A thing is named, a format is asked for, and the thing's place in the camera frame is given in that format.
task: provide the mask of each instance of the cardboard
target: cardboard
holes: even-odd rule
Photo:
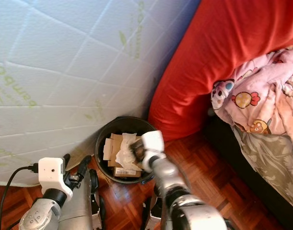
[[[104,147],[104,156],[110,156],[110,158],[105,158],[108,161],[108,167],[120,167],[122,168],[122,166],[116,162],[117,159],[117,153],[118,151],[121,149],[121,143],[123,140],[123,136],[122,135],[118,135],[118,134],[111,134],[111,137],[108,141],[108,145],[110,145],[110,142],[112,144],[112,148],[110,148],[110,146]],[[137,165],[140,169],[143,169],[143,166],[141,163],[135,163],[135,165]]]
[[[106,138],[105,145],[104,145],[104,156],[103,160],[109,161],[111,158],[112,153],[112,139]]]
[[[110,155],[110,161],[108,161],[108,167],[122,167],[122,165],[116,162],[116,159],[117,159],[117,153],[121,149],[123,136],[112,133],[111,139],[112,139],[112,152]]]
[[[141,171],[123,169],[121,167],[114,167],[113,175],[115,177],[140,177]]]

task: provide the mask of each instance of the red cushion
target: red cushion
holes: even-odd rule
[[[293,0],[202,0],[152,100],[164,140],[201,129],[213,83],[242,63],[293,45]]]

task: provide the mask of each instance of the white mattress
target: white mattress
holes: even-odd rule
[[[142,116],[198,0],[0,0],[0,182]],[[20,172],[15,183],[35,184]]]

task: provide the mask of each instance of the bed frame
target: bed frame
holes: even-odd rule
[[[217,116],[214,116],[210,118],[203,133],[214,148],[229,162],[241,179],[263,201],[277,220],[286,229],[293,230],[293,206],[252,169],[242,155],[238,141],[230,126]]]

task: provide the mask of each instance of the parquet floor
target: parquet floor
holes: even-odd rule
[[[168,142],[165,150],[187,174],[192,192],[215,206],[224,217],[231,220],[236,229],[283,229],[201,134]],[[140,229],[142,203],[151,196],[154,182],[122,185],[105,178],[94,159],[90,167],[97,169],[99,193],[105,199],[106,229]],[[0,197],[2,192],[3,187],[0,187]],[[19,219],[32,201],[41,195],[40,187],[12,187],[4,203],[3,229]]]

